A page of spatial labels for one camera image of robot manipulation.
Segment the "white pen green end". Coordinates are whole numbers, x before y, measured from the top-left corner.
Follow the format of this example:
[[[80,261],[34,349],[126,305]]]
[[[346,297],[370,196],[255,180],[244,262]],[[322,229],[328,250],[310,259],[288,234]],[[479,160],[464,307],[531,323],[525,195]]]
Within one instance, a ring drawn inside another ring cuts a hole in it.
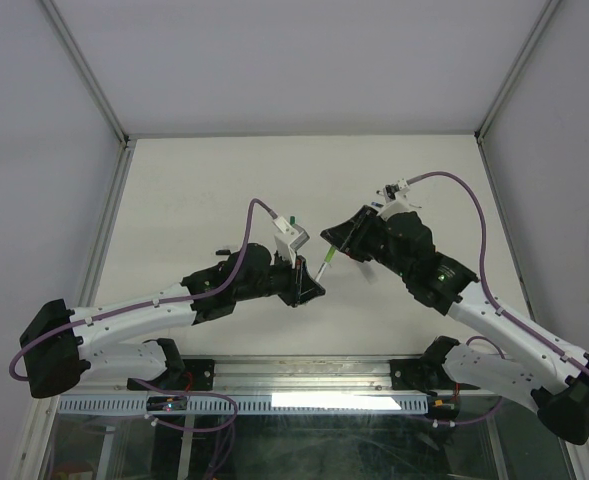
[[[325,271],[329,267],[329,265],[330,265],[330,263],[331,263],[331,261],[333,259],[333,256],[334,256],[335,252],[336,252],[336,249],[335,249],[334,246],[331,246],[328,249],[328,251],[327,251],[327,253],[326,253],[326,255],[325,255],[324,259],[323,259],[323,262],[321,263],[321,265],[319,267],[319,270],[318,270],[317,274],[315,275],[315,281],[317,283],[320,282],[323,274],[325,273]]]

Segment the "orange capped grey highlighter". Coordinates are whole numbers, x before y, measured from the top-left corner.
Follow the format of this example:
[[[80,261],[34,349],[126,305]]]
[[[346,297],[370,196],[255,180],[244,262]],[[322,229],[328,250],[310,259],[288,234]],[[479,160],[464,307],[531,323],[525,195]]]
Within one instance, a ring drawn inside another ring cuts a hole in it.
[[[362,263],[359,265],[359,269],[369,284],[375,284],[377,282],[377,275],[375,269],[369,263]]]

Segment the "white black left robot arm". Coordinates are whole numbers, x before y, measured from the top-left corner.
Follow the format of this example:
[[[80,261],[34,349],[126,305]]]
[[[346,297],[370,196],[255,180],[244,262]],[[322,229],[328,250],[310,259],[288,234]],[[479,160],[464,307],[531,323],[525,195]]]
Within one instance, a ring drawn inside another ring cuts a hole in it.
[[[175,342],[152,333],[196,326],[233,313],[242,301],[277,297],[296,308],[323,296],[304,257],[283,259],[250,243],[212,267],[142,298],[104,307],[45,303],[19,338],[10,374],[35,399],[64,394],[90,380],[137,379],[172,388],[183,377]]]

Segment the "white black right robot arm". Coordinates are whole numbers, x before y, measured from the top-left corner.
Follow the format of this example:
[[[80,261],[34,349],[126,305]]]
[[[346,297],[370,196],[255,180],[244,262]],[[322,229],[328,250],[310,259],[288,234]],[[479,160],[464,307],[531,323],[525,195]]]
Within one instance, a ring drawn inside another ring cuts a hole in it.
[[[422,356],[426,383],[443,387],[452,380],[491,391],[535,413],[562,440],[587,442],[589,352],[500,305],[472,270],[436,250],[417,213],[364,206],[321,236],[355,261],[386,267],[419,303],[472,328],[509,356],[477,354],[441,337]]]

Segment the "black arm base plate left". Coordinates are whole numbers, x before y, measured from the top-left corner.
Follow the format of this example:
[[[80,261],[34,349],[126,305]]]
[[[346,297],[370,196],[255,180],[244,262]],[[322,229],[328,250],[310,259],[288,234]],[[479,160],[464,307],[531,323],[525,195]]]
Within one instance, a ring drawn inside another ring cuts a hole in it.
[[[216,362],[212,358],[183,358],[182,365],[170,365],[146,383],[164,391],[197,391],[213,389]]]

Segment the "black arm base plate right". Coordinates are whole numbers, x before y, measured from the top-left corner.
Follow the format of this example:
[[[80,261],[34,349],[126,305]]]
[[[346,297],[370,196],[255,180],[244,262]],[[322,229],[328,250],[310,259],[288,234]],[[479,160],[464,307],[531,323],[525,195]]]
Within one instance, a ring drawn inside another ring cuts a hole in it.
[[[389,367],[391,386],[395,391],[417,390],[435,395],[437,391],[452,391],[455,388],[455,382],[445,374],[440,365],[436,366],[419,358],[391,359]]]

